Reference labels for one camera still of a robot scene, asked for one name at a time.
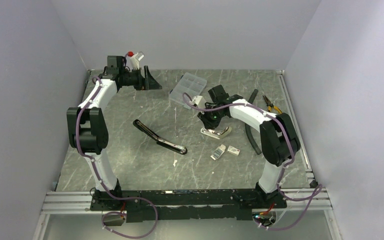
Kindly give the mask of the white staple box sleeve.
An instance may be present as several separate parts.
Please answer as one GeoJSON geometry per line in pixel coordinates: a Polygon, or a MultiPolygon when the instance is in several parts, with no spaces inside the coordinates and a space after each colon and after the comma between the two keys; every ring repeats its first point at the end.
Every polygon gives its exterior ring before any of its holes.
{"type": "Polygon", "coordinates": [[[234,155],[234,156],[238,156],[240,154],[240,150],[234,146],[231,146],[231,145],[228,146],[227,152],[234,155]]]}

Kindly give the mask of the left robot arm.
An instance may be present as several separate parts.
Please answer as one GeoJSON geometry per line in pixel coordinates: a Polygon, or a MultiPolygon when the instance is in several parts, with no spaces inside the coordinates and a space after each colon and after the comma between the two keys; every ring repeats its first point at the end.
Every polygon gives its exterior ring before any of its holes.
{"type": "Polygon", "coordinates": [[[109,132],[104,110],[122,87],[133,87],[137,91],[162,89],[148,66],[140,66],[144,56],[141,51],[129,51],[124,56],[109,55],[103,73],[92,78],[92,92],[81,104],[66,112],[69,144],[87,161],[95,180],[96,193],[106,193],[103,203],[110,210],[119,209],[124,197],[106,151],[109,132]]]}

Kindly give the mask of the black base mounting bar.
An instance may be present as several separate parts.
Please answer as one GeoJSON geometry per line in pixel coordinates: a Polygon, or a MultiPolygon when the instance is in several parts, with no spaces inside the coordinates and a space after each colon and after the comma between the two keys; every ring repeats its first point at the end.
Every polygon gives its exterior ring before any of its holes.
{"type": "Polygon", "coordinates": [[[124,210],[128,223],[224,218],[248,221],[259,211],[285,209],[287,202],[280,194],[265,200],[255,188],[124,190],[121,200],[95,192],[90,207],[93,211],[124,210]]]}

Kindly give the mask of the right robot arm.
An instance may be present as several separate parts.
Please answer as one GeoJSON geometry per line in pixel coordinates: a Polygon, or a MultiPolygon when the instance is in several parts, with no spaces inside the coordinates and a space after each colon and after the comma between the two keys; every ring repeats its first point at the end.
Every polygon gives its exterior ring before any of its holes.
{"type": "Polygon", "coordinates": [[[255,189],[255,202],[262,208],[279,195],[281,175],[300,150],[301,144],[290,116],[271,113],[253,105],[240,95],[229,95],[221,85],[209,90],[211,101],[197,95],[189,102],[199,110],[204,129],[215,130],[223,117],[242,121],[259,132],[261,152],[265,159],[262,176],[255,189]]]}

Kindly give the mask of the yellow handled pliers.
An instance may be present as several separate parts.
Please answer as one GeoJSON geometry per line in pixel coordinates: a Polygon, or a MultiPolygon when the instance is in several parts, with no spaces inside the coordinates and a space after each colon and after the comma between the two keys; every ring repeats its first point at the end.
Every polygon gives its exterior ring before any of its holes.
{"type": "Polygon", "coordinates": [[[267,106],[267,111],[270,113],[276,112],[277,114],[282,114],[283,112],[272,103],[272,101],[264,94],[263,99],[265,101],[265,104],[267,106]]]}

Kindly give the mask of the clear plastic organizer box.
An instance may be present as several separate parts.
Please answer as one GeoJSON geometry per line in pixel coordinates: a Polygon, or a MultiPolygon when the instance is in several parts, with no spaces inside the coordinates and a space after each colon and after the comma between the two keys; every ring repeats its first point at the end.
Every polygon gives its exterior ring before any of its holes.
{"type": "Polygon", "coordinates": [[[191,108],[184,102],[182,94],[187,93],[191,98],[198,96],[205,89],[207,82],[202,77],[186,72],[171,90],[168,99],[190,110],[191,108]]]}

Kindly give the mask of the staple tray with staples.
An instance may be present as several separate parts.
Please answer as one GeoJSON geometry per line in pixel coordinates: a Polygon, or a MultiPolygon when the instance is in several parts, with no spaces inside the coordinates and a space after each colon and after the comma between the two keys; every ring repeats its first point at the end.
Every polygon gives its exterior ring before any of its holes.
{"type": "Polygon", "coordinates": [[[224,154],[225,151],[226,146],[224,144],[221,144],[211,153],[210,158],[216,161],[224,154]]]}

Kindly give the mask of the aluminium extrusion rail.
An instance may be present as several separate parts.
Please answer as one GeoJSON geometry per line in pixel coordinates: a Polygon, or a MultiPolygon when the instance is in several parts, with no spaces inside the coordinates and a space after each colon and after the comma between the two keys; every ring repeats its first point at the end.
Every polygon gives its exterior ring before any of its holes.
{"type": "MultiPolygon", "coordinates": [[[[308,191],[292,191],[292,197],[301,197],[308,191]]],[[[40,213],[43,215],[79,215],[103,214],[111,210],[91,210],[92,196],[86,191],[49,191],[42,204],[40,213]]],[[[280,211],[302,211],[308,204],[306,201],[286,201],[287,207],[280,211]]],[[[333,206],[326,190],[319,193],[311,201],[308,211],[332,211],[333,206]]]]}

